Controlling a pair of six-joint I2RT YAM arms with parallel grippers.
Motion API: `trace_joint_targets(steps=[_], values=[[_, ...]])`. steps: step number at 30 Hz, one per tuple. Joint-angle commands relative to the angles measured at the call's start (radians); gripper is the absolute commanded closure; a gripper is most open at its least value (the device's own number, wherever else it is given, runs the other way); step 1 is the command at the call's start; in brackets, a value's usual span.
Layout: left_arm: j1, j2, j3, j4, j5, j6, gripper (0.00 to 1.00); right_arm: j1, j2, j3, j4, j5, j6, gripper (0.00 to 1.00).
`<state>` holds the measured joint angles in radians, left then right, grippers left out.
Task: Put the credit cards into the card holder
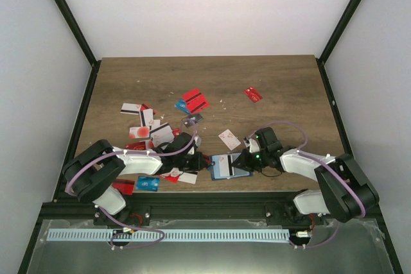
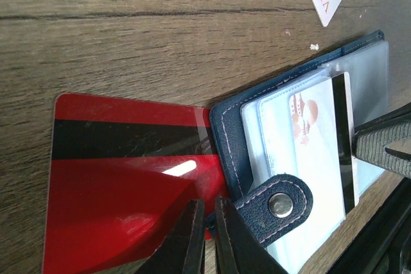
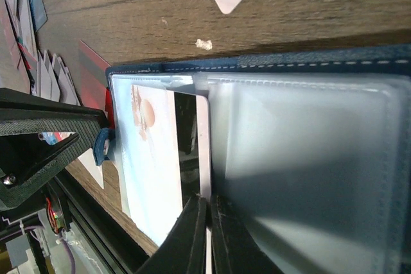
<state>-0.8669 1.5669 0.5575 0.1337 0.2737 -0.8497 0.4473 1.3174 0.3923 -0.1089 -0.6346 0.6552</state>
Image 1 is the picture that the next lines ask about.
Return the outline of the white blossom VIP card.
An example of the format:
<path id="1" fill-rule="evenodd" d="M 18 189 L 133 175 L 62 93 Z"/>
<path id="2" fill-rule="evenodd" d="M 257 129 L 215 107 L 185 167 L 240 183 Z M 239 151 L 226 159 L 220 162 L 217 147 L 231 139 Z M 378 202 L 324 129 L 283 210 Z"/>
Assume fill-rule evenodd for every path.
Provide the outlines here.
<path id="1" fill-rule="evenodd" d="M 223 179 L 234 176 L 234 169 L 231 166 L 231 155 L 214 155 L 211 158 L 215 178 Z"/>

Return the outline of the blue leather card holder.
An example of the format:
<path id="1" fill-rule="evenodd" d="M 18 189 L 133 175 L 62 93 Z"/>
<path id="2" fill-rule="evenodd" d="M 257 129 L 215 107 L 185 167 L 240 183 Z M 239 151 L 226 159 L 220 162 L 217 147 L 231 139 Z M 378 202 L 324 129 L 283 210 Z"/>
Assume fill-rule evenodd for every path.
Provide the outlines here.
<path id="1" fill-rule="evenodd" d="M 234 167 L 232 164 L 240 153 L 210 156 L 208 170 L 212 180 L 230 180 L 232 178 L 243 178 L 252 176 L 250 171 Z"/>

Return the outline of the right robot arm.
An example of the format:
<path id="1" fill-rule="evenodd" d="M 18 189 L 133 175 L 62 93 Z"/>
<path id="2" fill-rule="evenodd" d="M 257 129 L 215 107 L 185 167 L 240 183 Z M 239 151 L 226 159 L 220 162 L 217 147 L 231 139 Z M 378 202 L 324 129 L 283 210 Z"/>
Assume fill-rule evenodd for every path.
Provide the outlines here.
<path id="1" fill-rule="evenodd" d="M 238 158 L 231 161 L 232 167 L 251 173 L 271 167 L 318 183 L 319 190 L 297 194 L 285 208 L 286 219 L 294 225 L 301 224 L 308 214 L 329 214 L 346 223 L 365 217 L 380 202 L 376 189 L 350 154 L 321 156 L 303 151 L 303 145 L 283 146 L 271 127 L 255 131 L 245 138 L 245 144 Z"/>

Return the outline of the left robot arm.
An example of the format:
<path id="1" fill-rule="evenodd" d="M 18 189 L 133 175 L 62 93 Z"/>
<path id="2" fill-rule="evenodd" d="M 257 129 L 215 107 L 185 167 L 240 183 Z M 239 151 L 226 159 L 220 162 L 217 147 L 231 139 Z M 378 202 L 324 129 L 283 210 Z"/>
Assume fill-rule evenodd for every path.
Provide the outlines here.
<path id="1" fill-rule="evenodd" d="M 153 141 L 145 150 L 113 147 L 101 139 L 68 162 L 62 170 L 67 182 L 65 192 L 81 203 L 93 203 L 108 212 L 117 225 L 131 218 L 122 193 L 113 183 L 123 175 L 168 175 L 174 171 L 198 172 L 209 165 L 209 159 L 198 151 L 201 138 L 180 133 L 172 141 Z"/>

